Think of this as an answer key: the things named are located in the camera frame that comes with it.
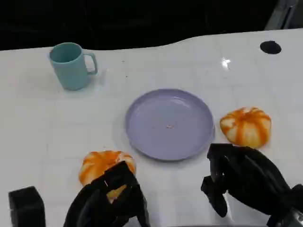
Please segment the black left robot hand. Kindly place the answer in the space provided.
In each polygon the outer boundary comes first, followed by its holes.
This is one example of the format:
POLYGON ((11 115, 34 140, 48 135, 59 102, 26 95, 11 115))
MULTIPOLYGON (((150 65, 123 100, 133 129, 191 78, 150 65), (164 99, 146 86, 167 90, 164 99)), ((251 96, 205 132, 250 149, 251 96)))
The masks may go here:
POLYGON ((66 227, 123 227, 136 217, 141 227, 150 226, 147 201, 125 161, 87 184, 72 202, 66 227))

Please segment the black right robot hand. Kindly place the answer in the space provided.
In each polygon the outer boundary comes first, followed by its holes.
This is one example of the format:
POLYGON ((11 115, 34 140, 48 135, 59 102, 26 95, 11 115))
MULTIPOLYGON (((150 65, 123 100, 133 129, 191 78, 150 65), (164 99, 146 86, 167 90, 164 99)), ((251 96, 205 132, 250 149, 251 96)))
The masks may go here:
POLYGON ((207 158, 210 175, 201 191, 220 217, 227 215, 224 194, 269 215, 268 227, 303 225, 303 186, 290 187, 276 165, 260 151, 228 143, 212 143, 207 158))

